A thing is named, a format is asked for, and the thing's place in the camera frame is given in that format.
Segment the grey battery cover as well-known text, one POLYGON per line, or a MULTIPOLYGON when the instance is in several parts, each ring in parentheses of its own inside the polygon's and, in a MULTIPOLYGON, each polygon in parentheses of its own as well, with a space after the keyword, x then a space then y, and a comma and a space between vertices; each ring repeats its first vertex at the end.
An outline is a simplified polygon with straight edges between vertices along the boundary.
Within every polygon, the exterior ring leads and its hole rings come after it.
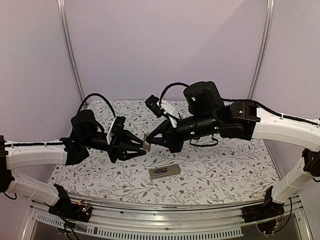
POLYGON ((147 141, 147 137, 149 136, 148 133, 145 133, 143 135, 143 149, 147 152, 150 152, 151 150, 151 144, 147 141))

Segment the white grey remote control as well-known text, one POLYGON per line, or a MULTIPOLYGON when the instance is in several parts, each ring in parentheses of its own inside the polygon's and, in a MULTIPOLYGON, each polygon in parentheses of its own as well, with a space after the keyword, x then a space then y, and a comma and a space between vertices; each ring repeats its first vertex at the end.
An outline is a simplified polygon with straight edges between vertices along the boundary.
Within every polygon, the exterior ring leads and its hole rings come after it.
POLYGON ((149 175, 151 179, 169 177, 180 173, 181 169, 177 164, 153 168, 149 170, 149 175))

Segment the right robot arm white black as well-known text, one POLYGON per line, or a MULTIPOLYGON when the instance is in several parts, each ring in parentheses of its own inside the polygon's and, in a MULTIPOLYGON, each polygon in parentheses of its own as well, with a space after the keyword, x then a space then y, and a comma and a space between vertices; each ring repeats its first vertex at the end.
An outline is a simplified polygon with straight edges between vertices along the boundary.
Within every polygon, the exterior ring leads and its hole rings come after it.
POLYGON ((163 97, 151 95, 145 101, 157 117, 165 117, 148 135, 148 143, 178 153, 186 141, 219 134, 222 138, 272 140, 303 148, 294 168, 265 193, 265 202, 258 208, 262 218, 269 218, 278 210, 278 205, 320 175, 319 120, 279 113, 250 99, 232 99, 225 105, 212 81, 185 84, 183 95, 190 113, 187 118, 180 118, 163 97))

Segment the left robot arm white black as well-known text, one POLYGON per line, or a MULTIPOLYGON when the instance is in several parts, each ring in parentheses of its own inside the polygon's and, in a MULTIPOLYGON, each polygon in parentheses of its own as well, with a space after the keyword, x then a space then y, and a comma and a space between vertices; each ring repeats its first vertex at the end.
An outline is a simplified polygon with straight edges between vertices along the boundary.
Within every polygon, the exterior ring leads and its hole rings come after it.
POLYGON ((0 191, 14 193, 43 202, 63 216, 74 213, 66 190, 49 185, 21 172, 18 168, 39 165, 78 165, 90 156, 89 150, 107 153, 112 163, 146 155, 143 141, 125 129, 125 117, 113 119, 108 130, 89 109, 79 111, 72 119, 69 137, 47 142, 14 142, 0 138, 0 191))

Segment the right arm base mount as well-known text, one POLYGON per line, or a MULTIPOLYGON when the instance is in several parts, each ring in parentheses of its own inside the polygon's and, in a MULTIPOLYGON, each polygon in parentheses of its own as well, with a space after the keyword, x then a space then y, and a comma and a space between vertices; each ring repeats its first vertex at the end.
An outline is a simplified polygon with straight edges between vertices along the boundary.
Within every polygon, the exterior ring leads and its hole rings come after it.
POLYGON ((272 192, 273 187, 270 186, 265 192, 263 203, 245 206, 241 209, 241 217, 245 223, 260 221, 285 213, 284 204, 274 202, 272 192))

